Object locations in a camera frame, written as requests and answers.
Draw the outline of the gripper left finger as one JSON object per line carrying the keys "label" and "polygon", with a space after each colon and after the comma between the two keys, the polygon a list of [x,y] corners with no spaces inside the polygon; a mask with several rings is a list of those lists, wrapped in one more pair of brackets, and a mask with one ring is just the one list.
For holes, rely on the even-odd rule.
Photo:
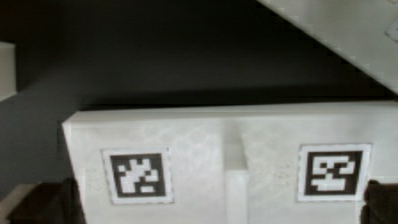
{"label": "gripper left finger", "polygon": [[5,220],[9,224],[87,224],[73,178],[39,184]]}

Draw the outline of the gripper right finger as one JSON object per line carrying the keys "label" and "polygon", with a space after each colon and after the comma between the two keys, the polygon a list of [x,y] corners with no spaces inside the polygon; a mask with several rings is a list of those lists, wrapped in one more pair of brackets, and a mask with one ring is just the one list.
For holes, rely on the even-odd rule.
{"label": "gripper right finger", "polygon": [[398,183],[368,182],[361,224],[398,224]]}

